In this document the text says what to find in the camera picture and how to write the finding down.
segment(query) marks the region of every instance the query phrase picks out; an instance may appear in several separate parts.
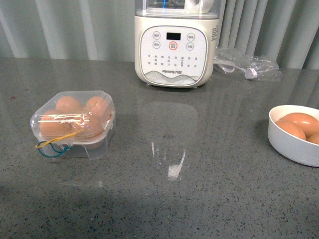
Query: button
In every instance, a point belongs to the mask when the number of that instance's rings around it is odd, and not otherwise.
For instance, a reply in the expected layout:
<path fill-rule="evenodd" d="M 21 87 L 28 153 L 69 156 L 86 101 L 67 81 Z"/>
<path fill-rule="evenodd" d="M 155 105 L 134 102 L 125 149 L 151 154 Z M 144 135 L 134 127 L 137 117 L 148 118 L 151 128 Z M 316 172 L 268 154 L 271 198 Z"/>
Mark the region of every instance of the button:
<path fill-rule="evenodd" d="M 155 49 L 159 49 L 159 47 L 160 47 L 160 42 L 159 42 L 159 41 L 153 42 L 153 47 L 154 47 Z"/>
<path fill-rule="evenodd" d="M 168 45 L 168 47 L 172 50 L 175 51 L 177 49 L 177 43 L 175 41 L 171 41 Z"/>
<path fill-rule="evenodd" d="M 186 49 L 191 51 L 192 49 L 194 49 L 194 44 L 189 42 L 187 45 L 186 45 Z"/>
<path fill-rule="evenodd" d="M 195 35 L 194 35 L 193 33 L 189 33 L 189 34 L 187 35 L 187 40 L 188 40 L 188 41 L 193 41 L 193 40 L 195 40 Z"/>
<path fill-rule="evenodd" d="M 153 38 L 154 38 L 155 40 L 160 39 L 160 33 L 159 33 L 158 31 L 153 32 Z"/>

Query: yellow rubber band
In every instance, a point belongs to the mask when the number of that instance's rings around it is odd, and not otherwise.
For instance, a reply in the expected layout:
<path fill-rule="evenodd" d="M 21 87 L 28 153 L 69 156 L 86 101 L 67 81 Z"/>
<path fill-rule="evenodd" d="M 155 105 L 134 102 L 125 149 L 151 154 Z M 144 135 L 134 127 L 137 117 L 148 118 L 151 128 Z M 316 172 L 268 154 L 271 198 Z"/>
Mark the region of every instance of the yellow rubber band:
<path fill-rule="evenodd" d="M 69 137 L 72 137 L 74 135 L 76 135 L 77 133 L 79 132 L 74 132 L 74 133 L 71 133 L 71 134 L 67 134 L 65 136 L 62 136 L 62 137 L 58 137 L 58 138 L 54 138 L 54 139 L 51 139 L 49 141 L 46 141 L 44 143 L 42 143 L 41 145 L 36 145 L 35 147 L 36 148 L 42 148 L 42 147 L 45 147 L 46 145 L 52 143 L 52 142 L 56 142 L 56 141 L 59 141 L 59 140 L 62 140 L 62 139 L 65 139 L 65 138 L 69 138 Z"/>

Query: white bowl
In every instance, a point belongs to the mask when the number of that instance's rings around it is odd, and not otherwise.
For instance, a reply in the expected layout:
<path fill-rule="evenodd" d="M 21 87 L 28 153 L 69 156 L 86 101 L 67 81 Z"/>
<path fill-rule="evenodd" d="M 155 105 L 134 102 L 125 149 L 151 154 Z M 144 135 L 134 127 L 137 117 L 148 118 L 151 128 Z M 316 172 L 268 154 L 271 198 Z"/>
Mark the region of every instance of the white bowl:
<path fill-rule="evenodd" d="M 297 163 L 319 167 L 319 145 L 299 139 L 281 128 L 275 122 L 289 113 L 306 113 L 319 120 L 319 110 L 304 106 L 277 106 L 269 111 L 268 139 L 283 156 Z"/>

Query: brown egg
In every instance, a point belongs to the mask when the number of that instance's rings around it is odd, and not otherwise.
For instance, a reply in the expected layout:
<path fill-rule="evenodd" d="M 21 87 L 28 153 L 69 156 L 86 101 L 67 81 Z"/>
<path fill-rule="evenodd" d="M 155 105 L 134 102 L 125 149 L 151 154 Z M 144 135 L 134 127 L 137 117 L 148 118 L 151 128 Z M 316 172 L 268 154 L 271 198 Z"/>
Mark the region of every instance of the brown egg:
<path fill-rule="evenodd" d="M 319 120 L 305 113 L 290 113 L 283 120 L 288 120 L 296 123 L 304 131 L 307 138 L 315 133 L 319 133 Z"/>
<path fill-rule="evenodd" d="M 307 141 L 319 145 L 319 133 L 313 134 L 311 137 L 307 139 Z"/>
<path fill-rule="evenodd" d="M 84 108 L 88 113 L 99 117 L 102 121 L 108 120 L 111 114 L 111 109 L 109 108 L 109 102 L 107 102 L 101 96 L 91 97 Z"/>
<path fill-rule="evenodd" d="M 292 134 L 293 136 L 306 140 L 305 133 L 301 129 L 299 125 L 292 121 L 280 119 L 275 123 L 279 128 L 286 131 L 289 134 Z"/>
<path fill-rule="evenodd" d="M 96 142 L 96 143 L 93 143 L 93 144 L 86 144 L 85 147 L 86 147 L 86 149 L 88 149 L 88 150 L 97 149 L 97 148 L 99 148 L 99 147 L 103 144 L 104 140 L 101 140 L 101 141 Z"/>
<path fill-rule="evenodd" d="M 83 110 L 82 104 L 72 96 L 62 96 L 57 102 L 55 109 L 64 113 L 72 114 Z"/>
<path fill-rule="evenodd" d="M 71 124 L 66 122 L 59 111 L 47 111 L 40 116 L 40 132 L 45 138 L 56 138 L 71 133 Z"/>
<path fill-rule="evenodd" d="M 100 119 L 93 115 L 83 114 L 72 121 L 72 132 L 77 132 L 76 138 L 90 138 L 104 131 Z"/>

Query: kitchen appliance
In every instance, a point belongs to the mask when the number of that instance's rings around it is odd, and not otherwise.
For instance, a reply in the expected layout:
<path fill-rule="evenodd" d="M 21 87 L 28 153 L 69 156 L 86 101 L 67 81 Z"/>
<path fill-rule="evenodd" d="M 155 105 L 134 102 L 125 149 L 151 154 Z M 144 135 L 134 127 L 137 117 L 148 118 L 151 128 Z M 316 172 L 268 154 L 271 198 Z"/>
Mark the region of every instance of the kitchen appliance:
<path fill-rule="evenodd" d="M 221 0 L 135 0 L 135 70 L 149 85 L 192 88 L 210 78 Z"/>

